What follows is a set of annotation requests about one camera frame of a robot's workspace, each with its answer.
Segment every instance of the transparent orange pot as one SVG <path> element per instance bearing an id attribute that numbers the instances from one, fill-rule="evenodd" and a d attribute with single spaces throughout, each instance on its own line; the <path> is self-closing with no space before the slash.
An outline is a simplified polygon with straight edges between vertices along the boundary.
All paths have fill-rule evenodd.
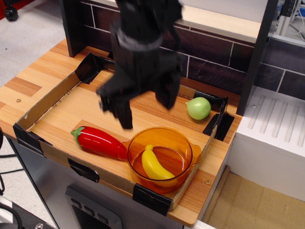
<path id="1" fill-rule="evenodd" d="M 192 144 L 181 133 L 166 127 L 145 129 L 124 142 L 127 148 L 127 162 L 133 179 L 157 193 L 166 193 L 180 187 L 193 166 L 201 161 L 201 149 Z M 166 180 L 150 179 L 142 166 L 142 153 L 147 145 L 153 145 L 153 152 L 160 164 L 174 175 Z"/>

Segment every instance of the red pepper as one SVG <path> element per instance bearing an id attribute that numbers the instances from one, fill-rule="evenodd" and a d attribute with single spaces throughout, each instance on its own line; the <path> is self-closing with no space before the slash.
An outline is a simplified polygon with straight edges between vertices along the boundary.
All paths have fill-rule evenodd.
<path id="1" fill-rule="evenodd" d="M 71 132 L 75 141 L 84 148 L 106 153 L 121 160 L 127 160 L 126 147 L 116 138 L 102 130 L 81 126 Z"/>

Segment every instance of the toy apple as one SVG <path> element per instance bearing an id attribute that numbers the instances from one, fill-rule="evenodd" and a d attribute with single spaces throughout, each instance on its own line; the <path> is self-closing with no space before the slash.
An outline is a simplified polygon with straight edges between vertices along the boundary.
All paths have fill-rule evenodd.
<path id="1" fill-rule="evenodd" d="M 197 97 L 186 102 L 186 108 L 190 117 L 196 120 L 201 120 L 209 115 L 211 104 L 206 98 Z"/>

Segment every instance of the brick wall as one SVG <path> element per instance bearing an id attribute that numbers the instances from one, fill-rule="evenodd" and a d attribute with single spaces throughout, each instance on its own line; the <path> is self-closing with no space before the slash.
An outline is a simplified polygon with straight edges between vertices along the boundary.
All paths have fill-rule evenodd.
<path id="1" fill-rule="evenodd" d="M 271 39 L 257 86 L 305 100 L 305 47 Z"/>
<path id="2" fill-rule="evenodd" d="M 116 7 L 89 0 L 81 2 L 87 44 L 111 52 L 110 25 L 119 19 Z M 240 94 L 254 44 L 176 24 L 181 39 L 183 76 Z M 163 48 L 173 49 L 175 42 L 164 35 Z"/>

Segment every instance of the toy banana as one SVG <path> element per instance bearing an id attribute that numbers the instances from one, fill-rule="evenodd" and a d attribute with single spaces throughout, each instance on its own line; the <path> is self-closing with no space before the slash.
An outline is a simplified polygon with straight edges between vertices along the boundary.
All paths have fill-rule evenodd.
<path id="1" fill-rule="evenodd" d="M 152 145 L 147 145 L 145 147 L 145 151 L 142 154 L 142 165 L 144 171 L 150 179 L 166 180 L 175 177 L 171 172 L 167 171 L 160 164 L 156 155 L 153 152 Z"/>

